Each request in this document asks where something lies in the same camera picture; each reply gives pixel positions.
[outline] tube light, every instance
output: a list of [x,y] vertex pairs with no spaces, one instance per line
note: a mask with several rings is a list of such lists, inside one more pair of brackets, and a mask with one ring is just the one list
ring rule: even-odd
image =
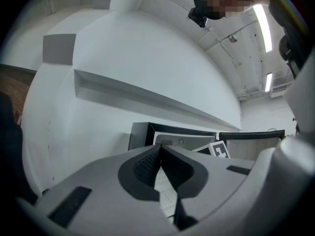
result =
[[270,30],[269,30],[266,14],[261,4],[255,5],[253,8],[260,24],[262,36],[265,41],[266,52],[269,52],[272,50],[272,44],[271,44],[271,35],[270,35]]
[[268,73],[267,74],[267,82],[266,82],[266,90],[265,90],[265,92],[269,92],[270,91],[271,80],[272,80],[272,73]]

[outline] person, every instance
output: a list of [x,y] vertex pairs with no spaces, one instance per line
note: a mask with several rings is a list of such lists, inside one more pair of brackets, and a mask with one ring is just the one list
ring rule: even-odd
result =
[[270,14],[284,29],[285,37],[279,50],[282,58],[289,61],[294,76],[297,71],[292,66],[302,69],[312,50],[314,35],[311,35],[313,16],[308,5],[310,0],[194,0],[194,3],[196,8],[191,12],[194,10],[211,20],[235,16],[257,4],[268,6]]

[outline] ceiling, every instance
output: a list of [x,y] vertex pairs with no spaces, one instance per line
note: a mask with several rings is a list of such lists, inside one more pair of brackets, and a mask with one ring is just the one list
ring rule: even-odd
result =
[[[43,0],[31,0],[20,19],[24,24],[30,19],[46,16]],[[93,0],[52,0],[55,11],[74,5],[92,4]],[[257,17],[253,9],[232,18],[208,20],[202,29],[188,19],[194,7],[193,0],[142,0],[140,10],[148,12],[175,27],[196,43],[217,64],[229,81],[239,100],[246,101],[264,94],[266,74],[274,74],[273,85],[290,82],[292,75],[278,51],[283,29],[264,7],[270,27],[273,50],[266,53]],[[235,34],[236,43],[228,37]]]

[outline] black hair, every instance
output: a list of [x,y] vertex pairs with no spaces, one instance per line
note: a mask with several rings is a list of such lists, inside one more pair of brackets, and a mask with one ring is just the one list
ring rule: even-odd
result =
[[202,0],[193,0],[195,3],[196,8],[204,15],[205,17],[212,19],[212,20],[218,20],[223,18],[225,15],[222,15],[220,12],[213,11],[212,7],[208,7],[207,1]]

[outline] black rectangular slot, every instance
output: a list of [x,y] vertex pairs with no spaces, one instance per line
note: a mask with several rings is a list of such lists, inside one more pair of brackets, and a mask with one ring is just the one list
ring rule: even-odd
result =
[[76,187],[49,215],[49,218],[56,224],[67,227],[91,191],[82,186]]
[[227,167],[226,169],[229,171],[237,172],[237,173],[244,174],[244,175],[248,175],[251,172],[251,170],[249,170],[249,169],[245,169],[245,168],[237,167],[237,166],[233,166],[233,165]]

